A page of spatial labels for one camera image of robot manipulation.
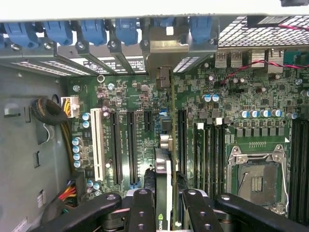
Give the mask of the open grey PC case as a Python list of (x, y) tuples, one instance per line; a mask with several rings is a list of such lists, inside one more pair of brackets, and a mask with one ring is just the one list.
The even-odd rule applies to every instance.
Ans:
[[(157, 17), (174, 17), (174, 35), (154, 27)], [(192, 16), (211, 16), (210, 39), (194, 44), (189, 29)], [(116, 37), (117, 18), (136, 18), (138, 43), (125, 46)], [(107, 43), (95, 46), (82, 34), (82, 20), (103, 19)], [(44, 21), (69, 21), (73, 43), (63, 46), (47, 37)], [(14, 44), (4, 23), (31, 22), (39, 39), (34, 49)], [(73, 77), (149, 75), (147, 56), (151, 39), (173, 39), (189, 46), (174, 69), (189, 73), (206, 63), (236, 69), (271, 59), (282, 63), (286, 52), (309, 54), (309, 0), (0, 0), (0, 67), (57, 78), (72, 97)], [(84, 200), (84, 174), (73, 163), (72, 120), (61, 100), (45, 96), (34, 100), (31, 114), (42, 124), (60, 127), (70, 175), (65, 186), (44, 209), (41, 226), (90, 201)], [(175, 228), (169, 232), (192, 232), (184, 219), (182, 191), (178, 190)]]

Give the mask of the white power connector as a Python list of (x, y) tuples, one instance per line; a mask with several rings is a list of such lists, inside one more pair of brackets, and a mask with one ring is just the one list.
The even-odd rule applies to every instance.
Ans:
[(67, 115), (67, 118), (78, 118), (80, 116), (79, 97), (61, 97), (62, 110)]

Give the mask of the CPU socket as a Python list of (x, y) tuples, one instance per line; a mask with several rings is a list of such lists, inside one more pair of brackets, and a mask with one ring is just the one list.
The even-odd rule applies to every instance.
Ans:
[(227, 159), (226, 191), (286, 216), (281, 171), (283, 150), (281, 144), (272, 151), (253, 152), (242, 152), (238, 145), (233, 146)]

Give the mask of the socket locking lever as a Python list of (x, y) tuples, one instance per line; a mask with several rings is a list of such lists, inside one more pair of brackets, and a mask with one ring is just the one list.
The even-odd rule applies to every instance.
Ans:
[(282, 162), (281, 162), (281, 171), (282, 171), (282, 186), (283, 186), (283, 191), (284, 191), (284, 196), (285, 196), (285, 215), (288, 216), (288, 210), (289, 210), (289, 194), (288, 194), (288, 188), (287, 188), (287, 156), (284, 152), (282, 151)]

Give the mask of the blue card retention latch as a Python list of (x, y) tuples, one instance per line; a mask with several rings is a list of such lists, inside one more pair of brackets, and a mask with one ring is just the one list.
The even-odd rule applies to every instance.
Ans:
[(107, 43), (107, 33), (103, 19), (82, 20), (81, 29), (84, 39), (95, 46)]
[(115, 20), (116, 37), (125, 46), (138, 43), (137, 19), (136, 18), (117, 18)]
[(211, 16), (192, 16), (189, 29), (194, 44), (202, 44), (210, 39), (212, 28)]
[(39, 39), (31, 22), (4, 23), (4, 28), (14, 44), (29, 49), (39, 46)]
[(60, 45), (73, 43), (73, 34), (69, 21), (44, 21), (47, 37)]
[(166, 29), (166, 35), (174, 35), (174, 17), (157, 17), (153, 19), (154, 27), (162, 27)]

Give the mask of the green motherboard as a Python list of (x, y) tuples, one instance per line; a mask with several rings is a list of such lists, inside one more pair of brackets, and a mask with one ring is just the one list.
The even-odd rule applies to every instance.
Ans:
[[(189, 73), (174, 76), (176, 110), (186, 110), (187, 173), (179, 170), (178, 124), (177, 178), (178, 190), (197, 188), (207, 191), (207, 125), (224, 124), (225, 189), (227, 159), (233, 146), (242, 152), (272, 151), (281, 144), (287, 155), (287, 188), (290, 197), (291, 143), (293, 121), (309, 121), (309, 54), (286, 52), (283, 62), (259, 60), (234, 70), (206, 63)], [(127, 142), (128, 111), (136, 117), (138, 185), (144, 188), (144, 174), (155, 171), (155, 150), (160, 137), (171, 129), (164, 90), (146, 75), (73, 77), (69, 93), (79, 97), (80, 116), (72, 120), (72, 153), (75, 168), (84, 174), (82, 198), (92, 200), (105, 192), (125, 196), (130, 188)], [(101, 108), (105, 178), (95, 180), (90, 109)], [(145, 132), (144, 111), (152, 111), (153, 131)], [(110, 113), (119, 116), (123, 181), (115, 185), (111, 146)], [(300, 172), (298, 184), (298, 223), (301, 221)]]

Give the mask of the white PCI expansion slot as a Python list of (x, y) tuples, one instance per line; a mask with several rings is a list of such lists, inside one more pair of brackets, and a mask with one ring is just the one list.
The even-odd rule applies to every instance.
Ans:
[(102, 110), (101, 108), (92, 108), (90, 114), (95, 180), (103, 181), (105, 178), (105, 156)]

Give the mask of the grey power supply unit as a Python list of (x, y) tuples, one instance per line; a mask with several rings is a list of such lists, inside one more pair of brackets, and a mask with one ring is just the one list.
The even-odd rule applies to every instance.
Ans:
[(59, 101), (65, 90), (52, 76), (0, 67), (0, 232), (36, 227), (70, 175), (60, 127), (30, 112), (34, 100)]

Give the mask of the short expansion slot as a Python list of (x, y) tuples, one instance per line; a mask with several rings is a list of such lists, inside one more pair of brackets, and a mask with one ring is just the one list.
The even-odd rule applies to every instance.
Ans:
[(150, 110), (144, 111), (144, 127), (145, 132), (153, 131), (153, 118)]

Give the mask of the long expansion slot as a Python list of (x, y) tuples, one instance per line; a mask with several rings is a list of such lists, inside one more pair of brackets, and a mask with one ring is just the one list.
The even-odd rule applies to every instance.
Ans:
[(186, 110), (178, 110), (178, 159), (179, 170), (187, 173), (187, 112)]
[(137, 160), (137, 134), (136, 134), (136, 117), (134, 111), (126, 113), (127, 118), (127, 142), (129, 155), (129, 171), (130, 171), (130, 188), (138, 185), (138, 160)]
[(120, 185), (123, 181), (122, 152), (121, 152), (121, 138), (119, 128), (119, 116), (116, 112), (110, 113), (110, 127), (111, 127), (113, 181), (115, 185)]

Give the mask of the black RAM slot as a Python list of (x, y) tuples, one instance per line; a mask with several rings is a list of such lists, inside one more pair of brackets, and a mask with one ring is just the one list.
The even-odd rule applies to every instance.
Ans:
[(301, 221), (309, 224), (309, 121), (302, 120), (301, 133), (301, 172), (300, 172), (300, 206)]
[(291, 143), (291, 175), (290, 175), (290, 212), (293, 221), (298, 221), (298, 184), (299, 184), (299, 161), (300, 161), (300, 135), (301, 122), (299, 119), (293, 121), (292, 143)]
[(219, 195), (225, 189), (225, 129), (224, 124), (215, 126), (215, 139), (216, 139), (216, 184), (215, 193)]
[(207, 191), (210, 198), (214, 197), (215, 185), (214, 185), (214, 142), (215, 131), (213, 125), (207, 125)]

